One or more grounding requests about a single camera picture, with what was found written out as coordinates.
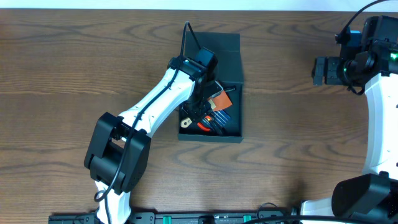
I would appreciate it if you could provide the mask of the small claw hammer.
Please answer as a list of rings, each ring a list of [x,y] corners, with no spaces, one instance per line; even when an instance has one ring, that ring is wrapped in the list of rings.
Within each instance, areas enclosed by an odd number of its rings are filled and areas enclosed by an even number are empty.
[[[236,87],[235,86],[230,86],[230,87],[228,87],[228,88],[224,88],[223,89],[223,91],[224,92],[231,92],[231,91],[235,91],[236,90]]]

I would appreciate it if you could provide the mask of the dark green box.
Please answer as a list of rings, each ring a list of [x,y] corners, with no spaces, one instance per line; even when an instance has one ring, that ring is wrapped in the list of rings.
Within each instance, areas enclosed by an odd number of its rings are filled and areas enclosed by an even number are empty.
[[[215,53],[218,64],[215,68],[217,81],[223,88],[235,86],[236,90],[227,92],[233,105],[224,111],[231,121],[223,127],[224,135],[214,131],[204,132],[196,124],[178,130],[180,141],[240,143],[243,140],[243,65],[240,53],[240,35],[216,32],[197,32],[196,37],[202,47]]]

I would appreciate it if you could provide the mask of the black yellow screwdriver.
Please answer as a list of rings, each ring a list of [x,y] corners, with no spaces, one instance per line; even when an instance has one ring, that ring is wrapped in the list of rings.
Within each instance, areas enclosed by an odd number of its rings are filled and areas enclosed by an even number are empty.
[[[224,135],[223,128],[220,127],[217,123],[211,123],[212,128],[215,130],[216,134],[219,136]]]

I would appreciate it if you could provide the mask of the orange scraper wooden handle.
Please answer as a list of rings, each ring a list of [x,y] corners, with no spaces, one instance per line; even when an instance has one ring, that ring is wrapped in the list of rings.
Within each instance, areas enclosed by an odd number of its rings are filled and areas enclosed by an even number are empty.
[[[213,121],[211,123],[216,123],[214,116],[212,115],[213,111],[225,110],[233,105],[229,96],[224,91],[222,91],[222,93],[219,96],[217,96],[216,98],[208,99],[207,101],[211,104],[211,112],[208,114],[209,116],[211,116],[213,118]],[[183,117],[183,119],[181,120],[180,127],[188,128],[192,123],[193,122],[191,121],[191,119],[186,116],[186,117]]]

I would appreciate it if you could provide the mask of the blue precision screwdriver set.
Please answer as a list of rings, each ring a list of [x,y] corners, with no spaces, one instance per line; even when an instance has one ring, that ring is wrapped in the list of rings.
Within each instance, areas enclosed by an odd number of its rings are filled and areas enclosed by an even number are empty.
[[[213,111],[212,115],[214,116],[215,122],[221,127],[226,126],[227,123],[231,121],[231,117],[224,110]]]

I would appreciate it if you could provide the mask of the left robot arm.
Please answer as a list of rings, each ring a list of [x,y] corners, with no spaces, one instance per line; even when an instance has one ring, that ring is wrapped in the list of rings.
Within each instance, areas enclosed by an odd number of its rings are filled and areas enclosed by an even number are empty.
[[[205,90],[215,83],[217,63],[204,47],[194,58],[172,58],[161,81],[140,102],[98,119],[84,159],[98,189],[97,223],[128,221],[130,193],[146,169],[152,137],[175,108],[181,106],[193,123],[211,112]]]

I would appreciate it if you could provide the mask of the red black pliers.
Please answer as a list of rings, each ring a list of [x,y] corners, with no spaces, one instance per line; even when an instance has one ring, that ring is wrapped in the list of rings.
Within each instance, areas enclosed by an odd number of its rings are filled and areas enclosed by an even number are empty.
[[[213,127],[211,125],[212,121],[213,118],[207,115],[200,122],[197,123],[197,126],[204,132],[211,132],[213,131]]]

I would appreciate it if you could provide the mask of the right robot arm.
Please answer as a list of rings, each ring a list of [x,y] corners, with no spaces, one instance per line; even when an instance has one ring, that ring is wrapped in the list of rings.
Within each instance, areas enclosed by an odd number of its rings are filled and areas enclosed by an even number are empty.
[[[342,85],[368,104],[362,174],[338,183],[331,197],[301,203],[302,223],[397,223],[397,19],[373,16],[362,31],[335,37],[337,57],[318,57],[314,85]]]

